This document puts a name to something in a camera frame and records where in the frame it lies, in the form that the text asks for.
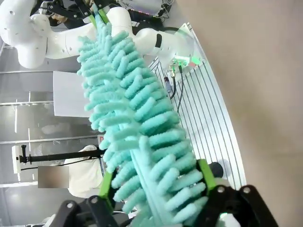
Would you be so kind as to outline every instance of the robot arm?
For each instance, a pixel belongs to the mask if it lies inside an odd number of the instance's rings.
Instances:
[[[92,23],[63,32],[51,30],[48,17],[30,12],[36,0],[4,0],[0,5],[0,35],[5,43],[16,47],[19,63],[29,69],[39,67],[45,58],[62,59],[79,55],[82,43],[79,36],[96,38]],[[122,7],[110,9],[107,13],[112,23],[112,35],[127,31],[137,50],[142,55],[158,56],[163,68],[168,68],[174,56],[189,57],[192,48],[187,40],[179,35],[145,28],[133,35],[131,18]]]

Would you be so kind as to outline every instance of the bolt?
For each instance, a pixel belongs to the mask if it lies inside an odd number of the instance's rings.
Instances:
[[[219,192],[219,193],[222,193],[222,192],[224,192],[224,191],[225,191],[224,187],[222,187],[222,186],[218,187],[218,189],[217,189],[217,190],[218,190],[218,192]]]
[[[97,198],[97,197],[92,198],[90,202],[91,202],[91,203],[96,203],[96,202],[98,202],[98,198]]]
[[[72,208],[73,205],[72,205],[72,203],[70,202],[70,203],[68,203],[66,206],[67,206],[67,208]]]
[[[243,188],[243,192],[246,194],[250,193],[250,188],[249,187]]]

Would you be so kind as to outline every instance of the black cable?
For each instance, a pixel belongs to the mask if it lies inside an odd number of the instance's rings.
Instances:
[[[89,158],[89,160],[93,160],[93,159],[99,159],[99,158],[98,157],[96,157],[96,158]],[[66,165],[70,165],[70,164],[74,164],[74,163],[78,163],[78,162],[83,162],[83,161],[86,161],[86,160],[87,159],[76,161],[76,162],[71,162],[71,163],[66,163],[66,164],[62,164],[62,165],[56,165],[56,166],[66,166]],[[38,169],[38,167],[24,168],[24,169],[21,169],[21,170],[28,170],[28,169]]]
[[[176,89],[176,79],[175,79],[175,77],[172,78],[172,83],[173,83],[173,91],[172,91],[172,94],[170,96],[170,99],[172,99],[175,96],[176,90],[177,90]]]
[[[120,225],[120,227],[126,227],[126,226],[128,226],[132,222],[133,218],[134,217],[126,220],[125,222],[122,222],[122,224]]]
[[[182,95],[183,95],[183,88],[184,88],[182,66],[179,65],[178,67],[179,67],[179,71],[180,71],[180,74],[181,74],[182,85],[181,85],[181,94],[180,94],[180,98],[179,98],[179,103],[178,103],[178,107],[177,107],[177,113],[179,113],[179,108],[180,108],[180,105],[181,105],[181,100],[182,100]]]

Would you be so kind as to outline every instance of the white board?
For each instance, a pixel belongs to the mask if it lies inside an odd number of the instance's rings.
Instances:
[[[71,72],[53,72],[53,108],[55,116],[90,117],[91,112],[84,111],[89,103],[84,98],[83,77]]]

